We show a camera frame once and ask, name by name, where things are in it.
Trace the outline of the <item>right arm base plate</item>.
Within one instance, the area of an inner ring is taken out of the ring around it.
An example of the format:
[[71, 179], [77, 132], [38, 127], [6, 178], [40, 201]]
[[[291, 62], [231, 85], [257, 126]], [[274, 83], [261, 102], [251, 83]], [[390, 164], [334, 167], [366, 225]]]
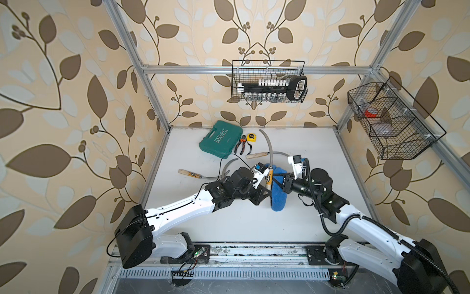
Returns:
[[352, 267], [354, 263], [346, 262], [342, 259], [337, 248], [325, 245], [309, 245], [304, 247], [308, 259], [308, 264], [313, 265], [325, 265], [325, 266], [336, 266], [336, 267]]

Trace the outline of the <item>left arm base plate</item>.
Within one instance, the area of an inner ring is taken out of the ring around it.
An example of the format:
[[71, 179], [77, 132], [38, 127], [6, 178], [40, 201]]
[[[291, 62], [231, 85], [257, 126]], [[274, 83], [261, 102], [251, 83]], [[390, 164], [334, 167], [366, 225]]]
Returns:
[[188, 250], [178, 258], [161, 257], [160, 263], [164, 265], [182, 265], [184, 263], [196, 262], [198, 264], [208, 264], [210, 259], [210, 245], [190, 245]]

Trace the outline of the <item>blue microfiber rag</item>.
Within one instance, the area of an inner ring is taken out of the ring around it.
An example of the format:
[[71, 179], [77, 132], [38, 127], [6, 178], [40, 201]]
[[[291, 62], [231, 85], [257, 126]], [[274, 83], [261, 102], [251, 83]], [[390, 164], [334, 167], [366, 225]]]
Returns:
[[272, 181], [272, 189], [271, 189], [271, 209], [275, 212], [282, 211], [285, 208], [286, 200], [287, 200], [287, 193], [283, 191], [282, 187], [279, 184], [283, 185], [284, 182], [284, 174], [286, 170], [278, 167], [276, 165], [273, 166], [273, 181]]

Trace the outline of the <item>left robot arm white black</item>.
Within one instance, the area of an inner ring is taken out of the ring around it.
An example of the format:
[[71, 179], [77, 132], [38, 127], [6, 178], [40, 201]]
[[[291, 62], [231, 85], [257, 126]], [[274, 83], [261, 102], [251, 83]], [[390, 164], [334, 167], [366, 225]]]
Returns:
[[236, 200], [248, 200], [259, 205], [270, 196], [261, 185], [268, 168], [258, 164], [254, 169], [241, 167], [231, 176], [203, 184], [195, 195], [178, 202], [144, 209], [132, 207], [115, 230], [115, 238], [122, 266], [136, 267], [150, 257], [163, 258], [167, 263], [186, 263], [199, 254], [186, 232], [167, 235], [166, 232], [199, 216], [229, 207]]

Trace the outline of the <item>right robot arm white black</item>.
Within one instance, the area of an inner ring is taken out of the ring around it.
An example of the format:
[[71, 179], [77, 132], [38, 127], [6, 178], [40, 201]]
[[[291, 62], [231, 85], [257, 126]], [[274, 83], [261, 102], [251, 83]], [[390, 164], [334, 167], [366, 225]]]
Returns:
[[320, 221], [329, 219], [340, 228], [329, 235], [323, 250], [315, 252], [331, 265], [343, 262], [363, 267], [396, 285], [403, 294], [441, 294], [458, 287], [445, 269], [440, 254], [431, 242], [415, 241], [366, 216], [332, 190], [332, 179], [322, 169], [313, 169], [300, 178], [284, 175], [276, 184], [289, 194], [312, 199]]

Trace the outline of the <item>sickle wooden handle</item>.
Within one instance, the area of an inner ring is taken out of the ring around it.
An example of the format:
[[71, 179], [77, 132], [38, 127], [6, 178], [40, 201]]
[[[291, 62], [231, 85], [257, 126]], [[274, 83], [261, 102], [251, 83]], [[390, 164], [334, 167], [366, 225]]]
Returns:
[[271, 191], [272, 190], [272, 182], [273, 182], [273, 174], [274, 174], [274, 172], [273, 172], [274, 153], [273, 153], [273, 149], [272, 149], [272, 143], [271, 143], [270, 138], [267, 135], [267, 133], [265, 133], [263, 129], [259, 129], [259, 131], [264, 136], [264, 138], [266, 140], [266, 143], [268, 144], [269, 165], [268, 165], [268, 175], [265, 177], [265, 181], [266, 181], [266, 188]]
[[229, 160], [229, 161], [225, 164], [225, 166], [224, 166], [223, 169], [222, 169], [222, 173], [221, 173], [221, 176], [222, 176], [223, 178], [226, 177], [226, 176], [230, 173], [230, 171], [231, 171], [231, 170], [230, 170], [230, 166], [231, 166], [234, 162], [236, 162], [236, 161], [238, 161], [238, 160], [239, 160], [238, 158], [231, 159], [231, 160]]
[[290, 154], [288, 153], [284, 153], [284, 152], [281, 152], [281, 151], [274, 151], [273, 153], [270, 153], [270, 152], [261, 152], [261, 153], [253, 153], [253, 154], [248, 154], [246, 155], [246, 159], [254, 159], [254, 158], [261, 158], [261, 157], [265, 157], [265, 156], [270, 156], [270, 155], [283, 155], [285, 157], [290, 157]]
[[196, 178], [196, 179], [206, 179], [206, 180], [219, 179], [219, 176], [204, 176], [202, 174], [195, 173], [195, 172], [188, 171], [188, 170], [184, 170], [184, 169], [179, 169], [178, 173], [181, 174], [181, 175], [189, 176], [189, 177]]

